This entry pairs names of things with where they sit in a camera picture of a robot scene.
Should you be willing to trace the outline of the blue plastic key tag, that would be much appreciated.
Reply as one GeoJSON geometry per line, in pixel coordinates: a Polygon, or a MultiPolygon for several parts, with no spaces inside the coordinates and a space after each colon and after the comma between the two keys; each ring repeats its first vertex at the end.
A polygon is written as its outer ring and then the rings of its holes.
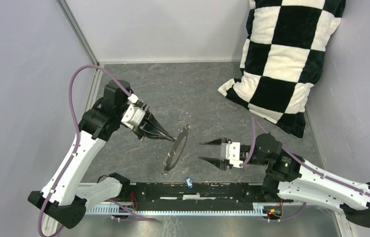
{"type": "Polygon", "coordinates": [[[193,188],[193,181],[190,177],[185,178],[185,183],[187,188],[192,189],[193,188]]]}

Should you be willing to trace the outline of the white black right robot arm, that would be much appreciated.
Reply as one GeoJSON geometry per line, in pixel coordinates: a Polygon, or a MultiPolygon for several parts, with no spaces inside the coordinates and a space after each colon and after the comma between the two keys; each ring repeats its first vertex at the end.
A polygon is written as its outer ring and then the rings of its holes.
{"type": "Polygon", "coordinates": [[[249,165],[266,166],[260,188],[264,200],[315,204],[370,228],[370,182],[359,183],[327,172],[287,151],[270,133],[258,135],[253,148],[228,138],[207,144],[220,146],[219,158],[203,158],[220,170],[241,168],[245,160],[249,165]]]}

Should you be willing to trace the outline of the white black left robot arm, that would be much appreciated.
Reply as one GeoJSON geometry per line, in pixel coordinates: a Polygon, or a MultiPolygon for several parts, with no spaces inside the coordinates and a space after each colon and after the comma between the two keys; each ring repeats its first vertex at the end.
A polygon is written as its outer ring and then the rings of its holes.
{"type": "Polygon", "coordinates": [[[41,191],[32,191],[28,197],[31,204],[68,229],[75,227],[92,207],[112,198],[118,201],[129,198],[129,180],[118,174],[111,174],[88,188],[79,188],[97,153],[121,126],[130,129],[140,141],[176,140],[124,80],[109,82],[103,97],[75,126],[75,139],[60,167],[41,191]]]}

